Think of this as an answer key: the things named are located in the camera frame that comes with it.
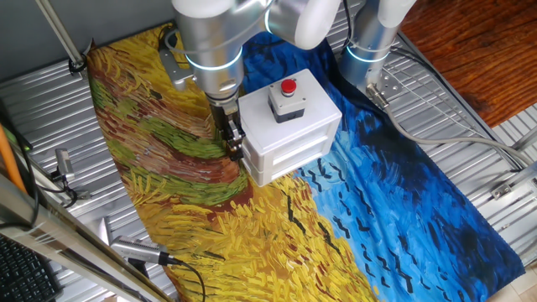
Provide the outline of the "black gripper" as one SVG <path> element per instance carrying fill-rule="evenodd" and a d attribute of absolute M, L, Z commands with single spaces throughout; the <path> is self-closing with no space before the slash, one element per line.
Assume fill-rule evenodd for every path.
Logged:
<path fill-rule="evenodd" d="M 210 100 L 211 114 L 222 139 L 229 142 L 232 148 L 241 148 L 245 133 L 242 130 L 237 100 L 214 102 Z"/>

